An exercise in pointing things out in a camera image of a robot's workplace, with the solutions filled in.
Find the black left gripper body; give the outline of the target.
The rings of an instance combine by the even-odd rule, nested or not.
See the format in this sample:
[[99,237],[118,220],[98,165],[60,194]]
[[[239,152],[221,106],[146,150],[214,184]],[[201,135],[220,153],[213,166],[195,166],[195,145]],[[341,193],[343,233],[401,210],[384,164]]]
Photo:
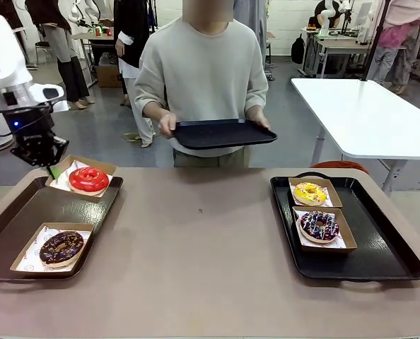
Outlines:
[[54,145],[52,105],[5,109],[3,114],[13,135],[15,148],[46,149]]

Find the person's right hand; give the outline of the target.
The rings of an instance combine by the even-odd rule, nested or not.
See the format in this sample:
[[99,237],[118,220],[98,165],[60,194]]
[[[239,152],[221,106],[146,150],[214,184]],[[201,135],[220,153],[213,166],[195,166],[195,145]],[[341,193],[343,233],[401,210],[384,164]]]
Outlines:
[[159,121],[159,129],[163,136],[172,138],[175,133],[177,118],[172,112],[166,111]]

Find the person's left hand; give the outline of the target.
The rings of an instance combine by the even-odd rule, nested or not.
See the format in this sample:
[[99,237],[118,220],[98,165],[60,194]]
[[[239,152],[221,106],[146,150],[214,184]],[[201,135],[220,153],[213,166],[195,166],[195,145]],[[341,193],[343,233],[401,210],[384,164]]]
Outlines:
[[271,126],[262,111],[247,113],[247,118],[262,128],[267,130],[271,129]]

